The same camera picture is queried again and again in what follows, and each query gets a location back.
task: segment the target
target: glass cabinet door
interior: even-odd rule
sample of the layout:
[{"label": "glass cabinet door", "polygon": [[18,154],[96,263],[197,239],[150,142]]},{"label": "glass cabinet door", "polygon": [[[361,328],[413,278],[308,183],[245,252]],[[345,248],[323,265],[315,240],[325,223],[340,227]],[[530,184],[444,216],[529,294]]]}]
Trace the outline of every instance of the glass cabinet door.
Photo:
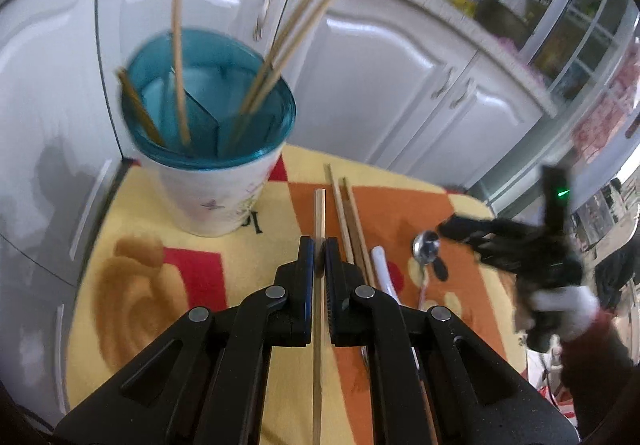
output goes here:
[{"label": "glass cabinet door", "polygon": [[616,33],[629,0],[569,0],[531,61],[562,107],[599,79],[598,67],[618,48]]}]

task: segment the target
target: person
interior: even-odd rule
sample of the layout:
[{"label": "person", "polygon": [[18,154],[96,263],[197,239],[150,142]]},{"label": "person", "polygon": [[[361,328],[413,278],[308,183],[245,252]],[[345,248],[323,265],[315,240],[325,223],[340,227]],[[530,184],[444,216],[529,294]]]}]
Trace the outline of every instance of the person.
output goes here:
[{"label": "person", "polygon": [[530,310],[561,313],[561,380],[572,393],[584,445],[640,443],[640,367],[587,286],[532,293],[516,310],[516,327],[529,329]]},{"label": "person", "polygon": [[640,280],[640,231],[596,265],[594,278],[600,305],[614,310],[620,303],[621,288],[631,279]]}]

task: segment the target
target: spoon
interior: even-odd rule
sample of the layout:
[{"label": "spoon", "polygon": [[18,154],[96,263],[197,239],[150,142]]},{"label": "spoon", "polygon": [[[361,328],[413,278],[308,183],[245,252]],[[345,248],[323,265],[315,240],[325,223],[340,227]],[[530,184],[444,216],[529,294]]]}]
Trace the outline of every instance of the spoon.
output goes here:
[{"label": "spoon", "polygon": [[440,238],[433,231],[424,231],[415,236],[412,244],[414,259],[420,266],[433,266],[434,275],[441,281],[449,278],[449,270],[444,261],[438,257]]}]

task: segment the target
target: yellow tablecloth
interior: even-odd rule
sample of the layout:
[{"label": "yellow tablecloth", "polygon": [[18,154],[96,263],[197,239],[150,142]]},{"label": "yellow tablecloth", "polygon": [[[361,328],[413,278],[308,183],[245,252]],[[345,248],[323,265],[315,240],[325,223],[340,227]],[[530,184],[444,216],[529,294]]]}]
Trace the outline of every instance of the yellow tablecloth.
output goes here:
[{"label": "yellow tablecloth", "polygon": [[[238,231],[208,239],[180,231],[171,221],[143,169],[133,167],[121,183],[102,224],[82,284],[66,352],[66,391],[71,407],[112,374],[100,353],[95,326],[95,293],[102,264],[123,235],[154,235],[167,248],[219,253],[226,304],[234,306],[273,282],[276,268],[294,261],[300,235],[312,235],[313,190],[327,189],[327,236],[338,236],[338,222],[325,165],[353,185],[369,248],[382,245],[401,274],[402,303],[416,305],[418,278],[410,257],[411,239],[433,229],[450,214],[489,218],[477,200],[449,194],[398,174],[318,152],[286,146],[282,161],[255,206],[259,230],[252,222]],[[434,303],[457,305],[462,319],[517,371],[526,367],[524,349],[512,330],[510,297],[498,273],[478,266],[463,245],[443,242],[440,255],[450,279],[431,277],[427,297]],[[263,443],[311,443],[312,345],[274,348],[264,409]],[[369,386],[357,349],[323,348],[322,442],[371,443]]]}]

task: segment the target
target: chopstick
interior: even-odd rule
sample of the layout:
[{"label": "chopstick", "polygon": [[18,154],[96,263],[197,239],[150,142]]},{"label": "chopstick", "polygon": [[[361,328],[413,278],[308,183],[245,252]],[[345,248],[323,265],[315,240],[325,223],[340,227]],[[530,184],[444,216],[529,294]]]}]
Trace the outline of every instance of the chopstick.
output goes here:
[{"label": "chopstick", "polygon": [[353,195],[353,189],[351,189],[351,183],[348,178],[344,178],[344,186],[347,189],[347,197],[351,203],[351,212],[353,213],[353,219],[356,225],[356,238],[360,245],[360,251],[362,253],[362,260],[364,262],[364,271],[367,279],[367,284],[371,287],[376,287],[376,278],[373,274],[373,267],[371,266],[371,259],[369,257],[369,251],[367,250],[367,244],[364,240],[364,231],[362,230],[362,223],[360,222],[360,215],[358,213],[358,206],[356,205],[356,198]]},{"label": "chopstick", "polygon": [[263,64],[252,82],[252,85],[249,87],[249,90],[242,100],[242,104],[239,109],[239,118],[238,121],[236,121],[236,125],[234,126],[234,130],[228,142],[229,146],[234,146],[247,128],[249,121],[247,118],[244,118],[244,116],[248,113],[252,114],[260,108],[262,102],[264,102],[267,95],[271,92],[271,89],[273,89],[278,83],[284,66],[289,62],[289,59],[293,56],[293,53],[295,53],[300,44],[302,44],[306,35],[322,18],[322,15],[325,14],[326,10],[331,6],[331,3],[334,0],[322,0],[318,5],[316,5],[312,10],[311,15],[301,24],[300,29],[293,37],[293,40],[284,49],[282,56],[279,57],[278,62],[273,66],[270,73],[272,64],[280,55],[284,44],[289,39],[293,29],[297,25],[297,22],[300,20],[306,11],[306,8],[308,8],[312,1],[313,0],[300,1],[299,5],[287,21],[285,27],[274,41],[273,46],[265,57]]},{"label": "chopstick", "polygon": [[349,227],[347,226],[347,219],[344,215],[344,203],[342,201],[342,194],[340,192],[340,185],[338,180],[334,176],[334,170],[331,164],[327,165],[329,171],[329,179],[331,185],[334,188],[335,209],[338,212],[338,224],[340,224],[340,235],[342,236],[342,245],[344,246],[344,255],[347,258],[347,263],[352,265],[353,260],[353,248],[351,247],[351,237],[349,237]]},{"label": "chopstick", "polygon": [[140,96],[136,91],[136,88],[131,83],[131,80],[129,80],[127,70],[124,68],[117,69],[116,76],[120,80],[124,93],[129,97],[129,100],[131,100],[136,118],[138,118],[138,123],[142,126],[142,129],[145,130],[149,140],[158,144],[160,147],[164,147],[165,145],[162,135],[160,135],[160,131],[158,131],[156,124],[149,116],[145,106],[142,104],[142,100],[140,100]]},{"label": "chopstick", "polygon": [[314,270],[313,290],[313,342],[314,342],[314,386],[313,386],[313,427],[312,443],[320,445],[322,424],[322,344],[324,337],[324,243],[326,193],[316,189],[314,194]]},{"label": "chopstick", "polygon": [[175,108],[178,115],[178,129],[182,145],[188,147],[191,144],[191,133],[187,120],[184,75],[182,73],[182,0],[172,0],[171,30],[174,47]]},{"label": "chopstick", "polygon": [[353,255],[353,264],[358,267],[358,269],[364,273],[364,281],[369,284],[366,269],[364,266],[364,259],[362,258],[362,248],[360,247],[360,242],[358,240],[356,228],[356,219],[353,215],[353,209],[351,208],[351,202],[346,199],[344,200],[344,218],[347,222],[347,227],[350,234],[351,241],[351,254]]},{"label": "chopstick", "polygon": [[264,83],[264,85],[260,88],[260,91],[256,94],[250,108],[249,113],[256,112],[262,102],[270,93],[271,89],[278,83],[280,79],[280,75],[282,75],[282,70],[284,66],[289,62],[289,59],[292,57],[293,53],[295,53],[296,49],[302,44],[302,41],[305,39],[306,35],[309,33],[309,30],[322,18],[322,15],[325,14],[329,6],[334,0],[322,0],[322,2],[313,10],[309,19],[300,27],[300,31],[295,35],[291,44],[284,51],[284,55],[280,58],[279,62],[273,68],[270,77]]},{"label": "chopstick", "polygon": [[312,0],[300,0],[295,10],[291,14],[291,17],[289,17],[289,19],[287,20],[287,23],[282,28],[282,31],[278,33],[276,39],[273,41],[273,45],[271,46],[271,49],[269,50],[269,52],[267,53],[267,56],[264,59],[264,62],[260,66],[260,69],[258,70],[257,75],[255,75],[255,78],[251,84],[251,87],[249,88],[249,90],[246,92],[246,95],[244,96],[244,100],[242,101],[239,114],[248,113],[248,107],[254,101],[255,95],[260,90],[260,86],[264,83],[264,79],[266,78],[266,76],[269,73],[269,70],[271,69],[273,60],[278,55],[280,48],[289,37],[289,34],[293,30],[297,22],[300,20],[300,17],[302,17],[303,13],[306,11],[306,8],[308,8],[311,1]]}]

